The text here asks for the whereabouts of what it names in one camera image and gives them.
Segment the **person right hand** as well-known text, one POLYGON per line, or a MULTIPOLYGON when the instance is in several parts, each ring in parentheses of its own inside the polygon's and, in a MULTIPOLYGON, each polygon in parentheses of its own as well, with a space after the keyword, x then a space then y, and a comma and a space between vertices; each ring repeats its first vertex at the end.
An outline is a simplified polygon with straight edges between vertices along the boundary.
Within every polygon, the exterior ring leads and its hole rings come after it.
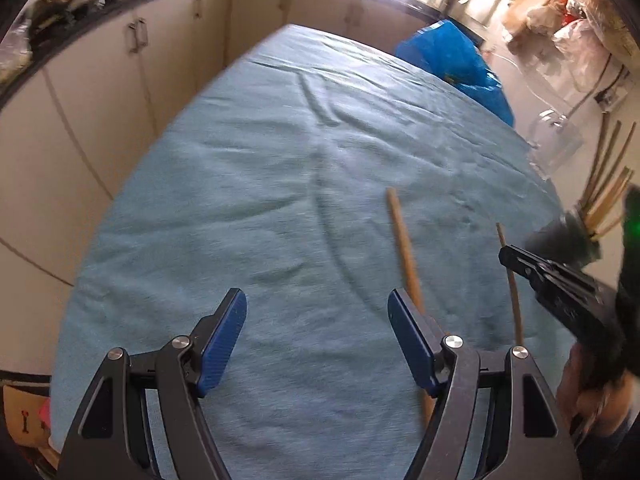
POLYGON ((617 382, 610 382, 600 390, 587 390, 582 386, 582 369, 587 356, 580 344, 574 344, 570 349, 556 389, 556 403, 567 427, 579 415, 592 420, 592 434, 609 437, 622 426, 631 410, 634 375, 625 372, 617 382))

